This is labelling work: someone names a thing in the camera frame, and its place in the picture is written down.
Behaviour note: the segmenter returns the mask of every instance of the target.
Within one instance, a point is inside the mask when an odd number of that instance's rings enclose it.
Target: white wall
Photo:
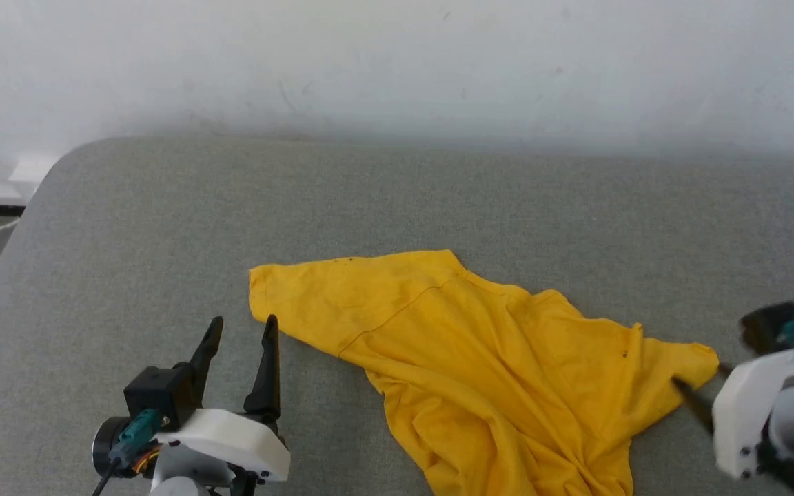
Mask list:
[[[0,189],[220,133],[794,159],[794,2],[0,0]]]

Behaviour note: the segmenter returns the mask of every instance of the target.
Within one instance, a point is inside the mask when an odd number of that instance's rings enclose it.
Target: gray fabric surface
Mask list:
[[[737,318],[794,298],[794,166],[86,145],[54,167],[0,259],[0,494],[90,493],[91,439],[125,413],[122,387],[188,358],[217,314],[205,404],[239,408],[261,351],[250,267],[440,248],[490,280],[559,289],[589,317],[737,362]],[[287,337],[281,352],[294,459],[289,482],[258,494],[429,494],[360,369]],[[637,437],[631,464],[643,495],[785,493],[719,474],[686,411]],[[114,480],[104,494],[147,490]]]

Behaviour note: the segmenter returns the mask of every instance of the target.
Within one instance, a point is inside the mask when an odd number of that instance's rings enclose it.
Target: t-shirt sleeve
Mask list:
[[[339,355],[357,336],[457,275],[450,251],[264,265],[250,271],[250,308],[257,320],[274,314],[283,333]]]
[[[540,361],[564,380],[576,415],[614,442],[629,440],[680,407],[673,376],[697,388],[718,368],[718,356],[707,346],[645,337],[640,324],[584,318],[562,295],[549,298],[536,317],[540,332],[532,346]]]

